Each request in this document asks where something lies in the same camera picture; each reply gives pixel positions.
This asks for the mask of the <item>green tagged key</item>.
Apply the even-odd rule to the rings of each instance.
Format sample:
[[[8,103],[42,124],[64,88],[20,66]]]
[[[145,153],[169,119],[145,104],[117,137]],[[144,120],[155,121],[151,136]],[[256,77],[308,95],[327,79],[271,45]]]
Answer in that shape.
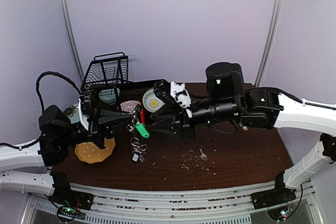
[[[147,131],[145,125],[143,123],[136,123],[135,124],[135,129],[138,131],[138,133],[143,137],[143,138],[149,138],[150,134]]]

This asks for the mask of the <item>red handled keyring with keys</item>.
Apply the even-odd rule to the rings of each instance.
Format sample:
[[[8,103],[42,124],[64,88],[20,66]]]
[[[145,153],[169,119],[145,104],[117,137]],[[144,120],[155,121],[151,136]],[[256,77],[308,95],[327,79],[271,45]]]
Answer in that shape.
[[[143,143],[144,139],[138,131],[135,129],[136,123],[142,123],[141,121],[141,106],[137,106],[135,110],[130,112],[132,115],[131,122],[127,126],[127,130],[132,133],[132,137],[130,139],[130,144],[132,147],[132,156],[131,156],[131,162],[137,164],[138,162],[144,162],[145,159],[143,155],[145,154],[148,146]]]

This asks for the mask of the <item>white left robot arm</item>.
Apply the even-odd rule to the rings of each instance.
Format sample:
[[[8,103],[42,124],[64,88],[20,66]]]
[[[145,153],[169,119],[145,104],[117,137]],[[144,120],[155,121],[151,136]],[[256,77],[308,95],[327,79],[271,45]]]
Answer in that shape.
[[[49,167],[61,164],[69,155],[68,148],[90,142],[101,150],[105,141],[115,137],[132,116],[126,112],[98,110],[90,99],[79,100],[79,121],[70,118],[56,105],[44,109],[38,119],[41,136],[23,145],[1,143],[1,189],[38,193],[56,197],[71,205],[76,197],[63,173],[31,174],[20,172],[24,167]]]

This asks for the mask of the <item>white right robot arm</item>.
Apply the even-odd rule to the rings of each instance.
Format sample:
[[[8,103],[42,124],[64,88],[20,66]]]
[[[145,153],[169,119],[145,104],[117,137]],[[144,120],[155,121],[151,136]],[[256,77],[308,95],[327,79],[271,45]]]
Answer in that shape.
[[[279,204],[289,190],[335,161],[335,106],[300,99],[272,88],[244,88],[242,68],[237,63],[218,62],[206,68],[208,97],[192,101],[184,83],[157,81],[154,94],[163,106],[151,115],[152,128],[167,134],[193,138],[199,125],[230,122],[244,128],[295,128],[321,134],[313,149],[296,165],[279,175],[269,192]]]

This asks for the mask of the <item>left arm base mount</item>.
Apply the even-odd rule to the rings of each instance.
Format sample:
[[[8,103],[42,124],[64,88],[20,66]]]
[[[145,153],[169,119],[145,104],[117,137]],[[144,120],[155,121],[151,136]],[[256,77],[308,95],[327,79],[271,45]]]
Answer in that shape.
[[[51,172],[54,192],[47,196],[47,199],[56,207],[56,217],[64,222],[74,221],[81,210],[90,210],[94,195],[73,190],[67,176],[64,173]]]

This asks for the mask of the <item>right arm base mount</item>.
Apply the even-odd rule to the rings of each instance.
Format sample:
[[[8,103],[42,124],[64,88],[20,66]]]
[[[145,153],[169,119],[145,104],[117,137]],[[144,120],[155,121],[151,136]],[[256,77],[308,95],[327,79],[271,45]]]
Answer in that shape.
[[[277,214],[275,210],[269,212],[269,217],[274,221],[285,221],[289,219],[299,208],[303,199],[302,183],[310,179],[310,175],[289,174],[288,171],[281,172],[275,178],[275,186],[273,189],[264,190],[251,194],[251,201],[254,209],[269,208],[276,205],[292,202],[296,199],[296,191],[299,188],[301,191],[299,201],[294,210],[289,210],[289,207],[279,209]]]

